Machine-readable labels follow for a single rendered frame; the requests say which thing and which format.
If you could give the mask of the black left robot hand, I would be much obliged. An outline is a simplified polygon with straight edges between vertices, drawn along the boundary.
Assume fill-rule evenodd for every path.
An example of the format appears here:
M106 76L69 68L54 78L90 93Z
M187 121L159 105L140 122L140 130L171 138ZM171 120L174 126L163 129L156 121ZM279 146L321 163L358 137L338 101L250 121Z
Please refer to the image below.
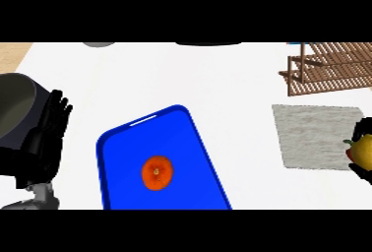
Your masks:
M72 105L62 91L53 90L38 122L17 150L0 147L0 175L16 179L16 188L50 183L60 162L62 138Z

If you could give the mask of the yellow lemon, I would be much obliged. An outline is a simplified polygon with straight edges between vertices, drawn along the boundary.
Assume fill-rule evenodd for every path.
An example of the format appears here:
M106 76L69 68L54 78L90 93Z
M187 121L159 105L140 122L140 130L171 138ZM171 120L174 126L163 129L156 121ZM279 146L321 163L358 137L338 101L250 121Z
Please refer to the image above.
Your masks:
M372 135L366 134L351 145L352 162L367 171L372 170Z

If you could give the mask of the grey placemat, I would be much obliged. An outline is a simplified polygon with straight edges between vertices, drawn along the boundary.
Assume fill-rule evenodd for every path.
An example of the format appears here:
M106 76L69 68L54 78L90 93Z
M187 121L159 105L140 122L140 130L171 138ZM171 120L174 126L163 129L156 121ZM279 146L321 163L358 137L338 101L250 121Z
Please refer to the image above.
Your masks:
M345 155L354 124L363 118L357 107L273 104L273 117L283 166L346 170Z

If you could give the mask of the brown wooden tiered shelf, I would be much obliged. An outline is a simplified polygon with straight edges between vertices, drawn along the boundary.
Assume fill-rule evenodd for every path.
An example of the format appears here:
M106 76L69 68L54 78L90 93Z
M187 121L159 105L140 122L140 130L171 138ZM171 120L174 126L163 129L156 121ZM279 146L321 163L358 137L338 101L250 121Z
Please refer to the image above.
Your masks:
M287 57L279 72L287 96L372 89L372 42L299 42L301 55Z

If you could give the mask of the dark grey pot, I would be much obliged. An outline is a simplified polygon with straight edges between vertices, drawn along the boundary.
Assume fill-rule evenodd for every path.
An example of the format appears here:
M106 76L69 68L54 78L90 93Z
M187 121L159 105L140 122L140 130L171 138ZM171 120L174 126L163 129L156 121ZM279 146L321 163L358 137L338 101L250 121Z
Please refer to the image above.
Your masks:
M19 149L38 125L48 91L23 74L0 74L0 147Z

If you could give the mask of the orange fruit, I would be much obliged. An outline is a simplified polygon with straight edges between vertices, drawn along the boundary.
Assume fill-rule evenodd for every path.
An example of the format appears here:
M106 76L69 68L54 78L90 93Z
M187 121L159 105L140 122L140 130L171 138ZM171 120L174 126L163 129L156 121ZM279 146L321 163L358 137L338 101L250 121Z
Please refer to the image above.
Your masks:
M162 190L172 178L172 164L165 156L152 156L141 166L140 178L150 191Z

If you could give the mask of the blue cutting board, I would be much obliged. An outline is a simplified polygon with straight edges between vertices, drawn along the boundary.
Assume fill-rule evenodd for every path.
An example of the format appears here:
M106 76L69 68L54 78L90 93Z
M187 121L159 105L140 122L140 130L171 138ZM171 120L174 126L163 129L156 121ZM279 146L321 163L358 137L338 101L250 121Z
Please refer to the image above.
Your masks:
M190 112L171 105L95 144L106 210L227 210L231 205Z

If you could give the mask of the grey round object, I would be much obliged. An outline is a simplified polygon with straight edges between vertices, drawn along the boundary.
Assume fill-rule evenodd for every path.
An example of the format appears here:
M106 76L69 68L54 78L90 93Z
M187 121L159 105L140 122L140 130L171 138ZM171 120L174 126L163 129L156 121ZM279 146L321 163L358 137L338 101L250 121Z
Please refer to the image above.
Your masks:
M88 47L100 48L110 46L115 42L82 42Z

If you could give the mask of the black round object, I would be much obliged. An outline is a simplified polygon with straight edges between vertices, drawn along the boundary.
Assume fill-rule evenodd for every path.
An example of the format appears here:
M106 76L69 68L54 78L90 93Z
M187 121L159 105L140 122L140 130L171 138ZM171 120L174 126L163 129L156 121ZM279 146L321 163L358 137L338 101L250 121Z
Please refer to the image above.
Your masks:
M240 42L175 42L175 43L184 46L227 46L240 44Z

